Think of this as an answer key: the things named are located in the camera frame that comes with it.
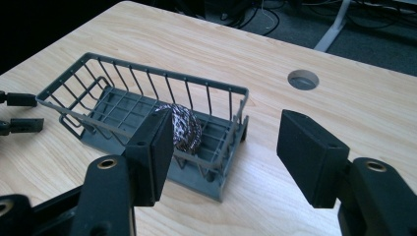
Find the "wood grain surface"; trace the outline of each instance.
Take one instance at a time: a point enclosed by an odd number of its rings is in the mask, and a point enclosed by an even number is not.
[[[248,136],[218,203],[167,181],[137,208],[138,235],[340,235],[337,209],[313,209],[276,156],[282,109],[304,113],[345,142],[349,159],[393,166],[417,191],[417,78],[133,2],[122,2],[1,75],[1,89],[38,94],[86,52],[248,88]],[[315,73],[313,90],[287,82]],[[0,137],[0,195],[36,206],[83,183],[104,153],[44,107],[0,106],[0,119],[43,117],[38,134]]]

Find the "basket wire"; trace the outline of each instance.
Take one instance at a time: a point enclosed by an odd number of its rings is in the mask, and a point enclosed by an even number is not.
[[[246,137],[248,96],[246,88],[86,53],[36,100],[58,111],[60,123],[81,142],[114,154],[160,105],[191,109],[201,121],[202,143],[196,153],[174,150],[168,179],[221,202]]]

